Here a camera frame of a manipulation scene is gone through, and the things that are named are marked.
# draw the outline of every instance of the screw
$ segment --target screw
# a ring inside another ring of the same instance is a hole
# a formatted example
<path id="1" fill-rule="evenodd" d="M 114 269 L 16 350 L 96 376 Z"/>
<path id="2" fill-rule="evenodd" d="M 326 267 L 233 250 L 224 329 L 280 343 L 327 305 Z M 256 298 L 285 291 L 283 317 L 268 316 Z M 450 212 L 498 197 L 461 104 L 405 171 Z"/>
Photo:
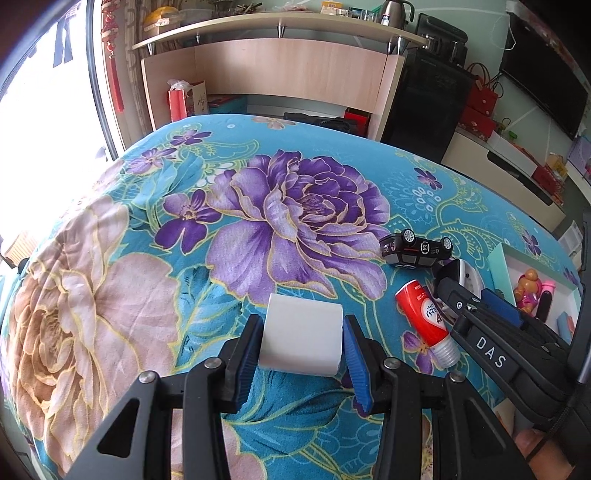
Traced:
<path id="1" fill-rule="evenodd" d="M 449 379 L 454 383 L 462 383 L 466 379 L 466 376 L 462 372 L 454 370 L 450 372 Z"/>
<path id="2" fill-rule="evenodd" d="M 152 383 L 154 380 L 156 380 L 156 372 L 153 370 L 146 370 L 139 374 L 139 381 L 142 383 Z"/>
<path id="3" fill-rule="evenodd" d="M 209 357 L 207 360 L 205 360 L 205 362 L 203 363 L 203 365 L 205 365 L 205 368 L 217 368 L 222 364 L 222 359 L 218 358 L 216 356 L 211 356 Z"/>
<path id="4" fill-rule="evenodd" d="M 394 358 L 393 356 L 389 356 L 386 360 L 384 360 L 384 366 L 388 370 L 396 370 L 400 368 L 401 362 L 398 358 Z"/>

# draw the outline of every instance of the floral bedspread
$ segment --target floral bedspread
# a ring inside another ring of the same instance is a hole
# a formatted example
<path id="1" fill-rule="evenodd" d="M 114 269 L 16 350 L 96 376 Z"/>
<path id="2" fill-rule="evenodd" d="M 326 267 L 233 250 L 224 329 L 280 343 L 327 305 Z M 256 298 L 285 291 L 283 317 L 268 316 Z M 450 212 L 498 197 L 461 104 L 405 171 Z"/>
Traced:
<path id="1" fill-rule="evenodd" d="M 128 150 L 56 223 L 2 325 L 2 387 L 49 475 L 68 471 L 137 375 L 188 371 L 264 317 L 272 292 L 336 301 L 390 355 L 444 375 L 394 292 L 429 271 L 382 262 L 378 238 L 450 237 L 491 286 L 499 242 L 575 281 L 558 243 L 489 190 L 405 151 L 328 129 L 242 115 L 187 118 Z M 465 354 L 460 367 L 502 395 Z M 173 474 L 182 476 L 180 423 Z M 223 420 L 235 480 L 371 477 L 381 417 L 334 378 L 257 370 Z M 423 478 L 431 425 L 423 417 Z"/>

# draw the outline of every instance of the wooden shelf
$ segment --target wooden shelf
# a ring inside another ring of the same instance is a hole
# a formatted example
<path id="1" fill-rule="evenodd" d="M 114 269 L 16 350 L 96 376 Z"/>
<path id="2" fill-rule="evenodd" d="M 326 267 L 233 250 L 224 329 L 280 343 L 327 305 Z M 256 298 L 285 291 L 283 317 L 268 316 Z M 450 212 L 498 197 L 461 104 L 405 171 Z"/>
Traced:
<path id="1" fill-rule="evenodd" d="M 306 12 L 263 12 L 259 14 L 216 18 L 215 20 L 207 20 L 205 22 L 187 25 L 186 27 L 176 28 L 175 30 L 136 43 L 133 49 L 135 50 L 160 41 L 179 40 L 194 35 L 276 27 L 341 33 L 384 43 L 396 42 L 398 37 L 402 37 L 421 46 L 427 44 L 427 40 L 418 35 L 399 30 L 398 28 L 386 27 L 385 25 L 358 20 L 356 18 Z"/>

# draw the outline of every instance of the toy figurine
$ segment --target toy figurine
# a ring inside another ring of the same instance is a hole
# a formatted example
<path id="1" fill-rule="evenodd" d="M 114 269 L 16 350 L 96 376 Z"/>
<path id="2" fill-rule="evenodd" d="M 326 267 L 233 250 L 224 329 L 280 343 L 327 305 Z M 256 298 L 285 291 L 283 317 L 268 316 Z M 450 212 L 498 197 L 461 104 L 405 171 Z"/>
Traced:
<path id="1" fill-rule="evenodd" d="M 525 274 L 519 277 L 517 286 L 513 290 L 517 308 L 531 314 L 538 306 L 540 294 L 542 293 L 542 282 L 538 272 L 533 268 L 526 270 Z"/>

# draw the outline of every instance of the black toy car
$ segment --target black toy car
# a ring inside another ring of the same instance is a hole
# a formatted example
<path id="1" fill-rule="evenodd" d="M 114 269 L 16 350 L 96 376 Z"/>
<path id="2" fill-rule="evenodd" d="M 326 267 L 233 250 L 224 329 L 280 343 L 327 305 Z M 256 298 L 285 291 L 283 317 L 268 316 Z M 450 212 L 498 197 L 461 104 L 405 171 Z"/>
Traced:
<path id="1" fill-rule="evenodd" d="M 383 237 L 379 241 L 384 260 L 395 267 L 432 267 L 438 260 L 452 256 L 452 241 L 444 236 L 441 240 L 428 240 L 415 236 L 410 228 L 400 233 Z"/>

